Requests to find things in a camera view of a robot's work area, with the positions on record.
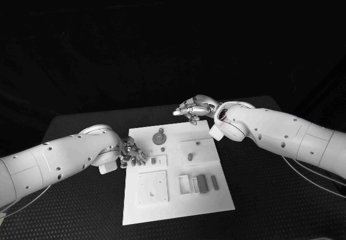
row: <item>black background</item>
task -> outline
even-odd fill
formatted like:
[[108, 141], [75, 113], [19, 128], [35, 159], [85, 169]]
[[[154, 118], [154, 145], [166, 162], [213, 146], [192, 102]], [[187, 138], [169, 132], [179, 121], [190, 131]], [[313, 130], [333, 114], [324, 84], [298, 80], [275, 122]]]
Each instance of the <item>black background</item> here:
[[345, 17], [316, 5], [156, 1], [0, 8], [0, 156], [55, 116], [270, 95], [346, 131]]

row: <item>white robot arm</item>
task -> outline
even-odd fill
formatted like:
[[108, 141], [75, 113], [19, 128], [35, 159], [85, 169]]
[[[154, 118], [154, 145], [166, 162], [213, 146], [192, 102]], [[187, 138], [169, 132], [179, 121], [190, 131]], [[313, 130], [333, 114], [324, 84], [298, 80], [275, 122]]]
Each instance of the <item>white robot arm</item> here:
[[184, 115], [193, 125], [197, 116], [213, 118], [209, 134], [219, 141], [223, 136], [241, 142], [249, 137], [258, 147], [300, 160], [346, 179], [346, 133], [326, 129], [297, 116], [249, 103], [219, 103], [197, 95], [184, 101], [173, 115]]
[[114, 171], [117, 159], [146, 164], [134, 139], [121, 140], [108, 125], [95, 125], [33, 148], [0, 158], [0, 209], [22, 197], [79, 173], [89, 165], [99, 173]]

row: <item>white platform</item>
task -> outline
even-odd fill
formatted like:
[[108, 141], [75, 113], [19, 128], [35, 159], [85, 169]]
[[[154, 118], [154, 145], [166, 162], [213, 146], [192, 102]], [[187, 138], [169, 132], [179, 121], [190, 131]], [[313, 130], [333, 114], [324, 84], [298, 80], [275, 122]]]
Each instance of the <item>white platform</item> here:
[[[153, 143], [153, 135], [159, 132], [159, 128], [163, 128], [167, 137], [163, 145]], [[146, 167], [128, 166], [125, 169], [122, 225], [233, 210], [235, 205], [215, 142], [209, 135], [208, 121], [199, 121], [196, 126], [184, 122], [133, 128], [128, 135], [134, 138], [138, 148], [146, 153], [147, 161]], [[184, 162], [184, 159], [187, 159], [186, 153], [190, 152], [189, 149], [195, 155], [192, 161]], [[151, 165], [151, 157], [156, 157], [157, 165]], [[159, 191], [164, 193], [164, 188], [163, 191], [159, 190], [163, 186], [157, 183], [150, 188], [146, 181], [146, 189], [140, 189], [144, 186], [140, 182], [140, 175], [151, 173], [150, 175], [157, 182], [157, 180], [161, 181], [157, 172], [163, 173], [163, 171], [166, 172], [167, 186], [167, 198], [163, 199], [167, 199], [167, 202], [156, 202], [157, 198], [154, 196], [150, 198], [148, 194], [153, 195]], [[209, 192], [180, 195], [179, 176], [187, 175], [190, 192], [193, 192], [192, 178], [199, 174], [206, 176]], [[212, 175], [216, 177], [219, 190], [215, 190]], [[146, 204], [140, 205], [138, 200], [143, 198]]]

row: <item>textured tabletop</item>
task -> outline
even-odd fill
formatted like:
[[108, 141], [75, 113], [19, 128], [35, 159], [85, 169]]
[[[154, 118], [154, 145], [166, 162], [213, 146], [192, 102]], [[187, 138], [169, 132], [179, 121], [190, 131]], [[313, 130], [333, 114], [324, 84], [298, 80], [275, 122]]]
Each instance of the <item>textured tabletop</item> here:
[[[244, 101], [257, 108], [280, 111], [270, 96], [222, 100], [226, 101]], [[186, 122], [184, 116], [172, 114], [177, 104], [58, 116], [42, 142], [76, 134], [97, 124], [110, 125], [122, 137], [131, 128]], [[212, 127], [213, 120], [202, 119]], [[308, 240], [319, 237], [345, 240], [345, 200], [308, 183], [283, 158], [257, 147], [249, 138], [235, 142], [223, 137], [215, 145], [235, 210], [122, 226], [125, 170], [101, 175], [91, 166], [52, 185], [37, 201], [4, 219], [0, 240]], [[321, 186], [336, 190], [329, 180], [301, 167], [297, 169]]]

